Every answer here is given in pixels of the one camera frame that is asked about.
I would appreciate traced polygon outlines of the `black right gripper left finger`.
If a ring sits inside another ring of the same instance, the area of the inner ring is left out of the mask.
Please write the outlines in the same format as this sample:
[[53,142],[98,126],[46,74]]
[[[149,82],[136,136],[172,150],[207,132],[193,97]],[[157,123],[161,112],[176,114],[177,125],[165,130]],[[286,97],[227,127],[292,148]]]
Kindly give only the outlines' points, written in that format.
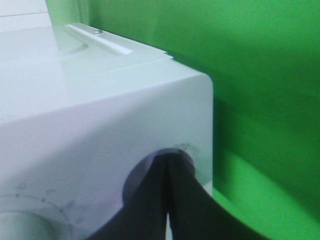
[[121,210],[91,240],[164,240],[167,203],[166,164],[152,154],[144,159],[148,170],[131,195],[124,194]]

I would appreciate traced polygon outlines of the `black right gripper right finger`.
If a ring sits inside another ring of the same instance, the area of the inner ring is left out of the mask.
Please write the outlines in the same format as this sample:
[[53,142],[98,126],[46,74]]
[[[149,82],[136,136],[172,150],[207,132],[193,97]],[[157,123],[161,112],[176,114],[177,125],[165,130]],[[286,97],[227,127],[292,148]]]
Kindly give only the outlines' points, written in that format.
[[166,155],[168,213],[175,240],[265,240],[215,201],[196,180],[186,157]]

